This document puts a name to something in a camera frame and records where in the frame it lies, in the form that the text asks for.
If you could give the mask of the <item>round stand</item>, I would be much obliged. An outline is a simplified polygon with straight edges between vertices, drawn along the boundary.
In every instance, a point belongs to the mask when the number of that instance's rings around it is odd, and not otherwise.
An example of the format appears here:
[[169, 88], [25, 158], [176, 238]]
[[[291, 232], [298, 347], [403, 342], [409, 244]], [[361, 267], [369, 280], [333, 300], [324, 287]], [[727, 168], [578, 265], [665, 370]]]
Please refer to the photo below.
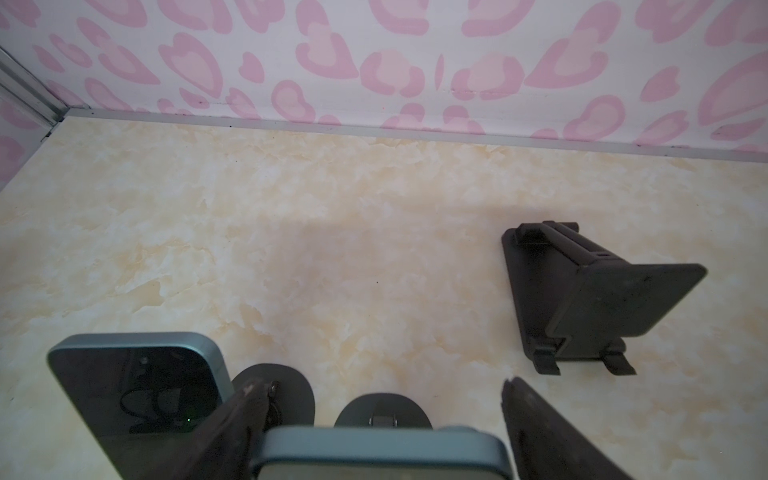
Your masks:
[[262, 363], [241, 371], [234, 387], [260, 379], [268, 384], [268, 410], [264, 430], [279, 426], [312, 426], [315, 422], [315, 398], [307, 378], [287, 365]]
[[395, 393], [371, 393], [352, 400], [335, 427], [432, 429], [425, 411], [410, 398]]

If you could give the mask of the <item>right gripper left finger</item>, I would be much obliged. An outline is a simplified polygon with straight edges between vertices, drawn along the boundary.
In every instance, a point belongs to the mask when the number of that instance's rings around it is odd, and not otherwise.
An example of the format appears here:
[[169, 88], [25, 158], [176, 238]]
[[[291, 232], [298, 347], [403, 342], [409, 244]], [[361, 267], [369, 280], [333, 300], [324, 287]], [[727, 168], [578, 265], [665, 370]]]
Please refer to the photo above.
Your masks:
[[146, 479], [253, 479], [274, 384], [247, 381]]

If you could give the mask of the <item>black folding phone stand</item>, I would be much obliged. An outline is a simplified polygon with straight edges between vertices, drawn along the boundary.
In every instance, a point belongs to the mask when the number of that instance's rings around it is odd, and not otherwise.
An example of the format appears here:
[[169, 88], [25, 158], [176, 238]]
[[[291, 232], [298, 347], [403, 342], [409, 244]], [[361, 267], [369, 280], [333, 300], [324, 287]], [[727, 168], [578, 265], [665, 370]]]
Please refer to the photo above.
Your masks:
[[635, 374], [626, 339], [648, 333], [707, 274], [696, 263], [632, 264], [574, 222], [522, 223], [501, 243], [523, 350], [542, 375], [562, 362]]

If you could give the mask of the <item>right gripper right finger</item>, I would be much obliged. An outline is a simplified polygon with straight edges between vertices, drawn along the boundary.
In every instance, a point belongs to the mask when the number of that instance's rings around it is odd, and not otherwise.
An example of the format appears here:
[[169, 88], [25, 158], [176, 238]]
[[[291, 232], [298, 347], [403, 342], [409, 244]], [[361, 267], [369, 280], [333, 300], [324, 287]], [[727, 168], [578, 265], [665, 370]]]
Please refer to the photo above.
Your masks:
[[629, 477], [523, 379], [504, 383], [501, 408], [521, 479]]

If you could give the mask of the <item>black phone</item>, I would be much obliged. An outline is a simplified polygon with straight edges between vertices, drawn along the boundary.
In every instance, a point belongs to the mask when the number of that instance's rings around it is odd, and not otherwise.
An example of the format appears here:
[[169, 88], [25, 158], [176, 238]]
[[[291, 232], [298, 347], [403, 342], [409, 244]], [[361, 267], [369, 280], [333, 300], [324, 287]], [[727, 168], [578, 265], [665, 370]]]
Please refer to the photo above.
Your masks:
[[123, 479], [142, 479], [233, 393], [219, 347], [194, 332], [70, 336], [47, 365]]
[[468, 427], [279, 427], [266, 433], [254, 479], [512, 479], [504, 443]]

